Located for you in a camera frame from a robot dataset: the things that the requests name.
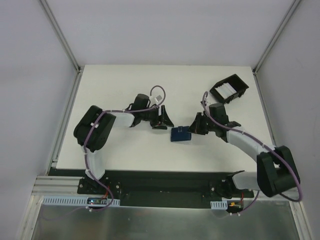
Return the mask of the blue leather card holder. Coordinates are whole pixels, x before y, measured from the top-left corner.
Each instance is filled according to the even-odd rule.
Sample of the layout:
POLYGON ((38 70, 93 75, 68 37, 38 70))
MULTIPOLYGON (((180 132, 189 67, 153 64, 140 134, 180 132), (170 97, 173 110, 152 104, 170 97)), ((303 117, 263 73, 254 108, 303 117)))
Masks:
POLYGON ((173 127, 170 131, 171 142, 186 142, 192 139, 192 134, 189 132, 189 126, 173 127))

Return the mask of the black card tray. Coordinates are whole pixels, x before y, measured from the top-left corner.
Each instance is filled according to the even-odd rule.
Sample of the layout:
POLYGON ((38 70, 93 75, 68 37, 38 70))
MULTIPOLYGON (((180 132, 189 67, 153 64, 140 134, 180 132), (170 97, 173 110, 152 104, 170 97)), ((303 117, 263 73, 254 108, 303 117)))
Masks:
POLYGON ((241 98, 249 86, 237 75, 228 76, 209 90, 209 93, 221 104, 229 104, 237 98, 241 98))

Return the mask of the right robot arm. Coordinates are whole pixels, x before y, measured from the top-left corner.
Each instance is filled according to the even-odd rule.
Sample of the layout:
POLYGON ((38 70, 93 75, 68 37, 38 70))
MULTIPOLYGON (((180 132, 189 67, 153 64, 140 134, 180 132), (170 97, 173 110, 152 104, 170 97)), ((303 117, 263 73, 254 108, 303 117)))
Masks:
POLYGON ((229 174, 220 189, 226 197, 237 197, 243 190, 261 191, 267 197, 283 195, 297 188, 301 180, 291 150, 286 146, 267 145, 248 133, 240 123, 230 121, 221 103, 204 106, 198 112, 188 131, 192 134, 207 135, 214 132, 251 157, 256 163, 256 172, 240 170, 229 174))

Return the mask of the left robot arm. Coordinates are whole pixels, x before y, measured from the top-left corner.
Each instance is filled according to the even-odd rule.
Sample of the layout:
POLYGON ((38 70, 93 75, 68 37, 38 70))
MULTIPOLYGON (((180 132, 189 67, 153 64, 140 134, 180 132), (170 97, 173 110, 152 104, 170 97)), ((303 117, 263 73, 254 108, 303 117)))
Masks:
POLYGON ((142 121, 148 122, 152 129, 166 130, 174 127, 163 101, 160 95, 151 97, 139 93, 134 102, 122 110, 103 110, 96 105, 87 110, 76 125, 73 136, 84 152, 85 175, 91 179, 88 183, 90 191, 96 195, 105 191, 106 183, 101 179, 105 174, 105 167, 100 151, 113 128, 133 128, 142 121))

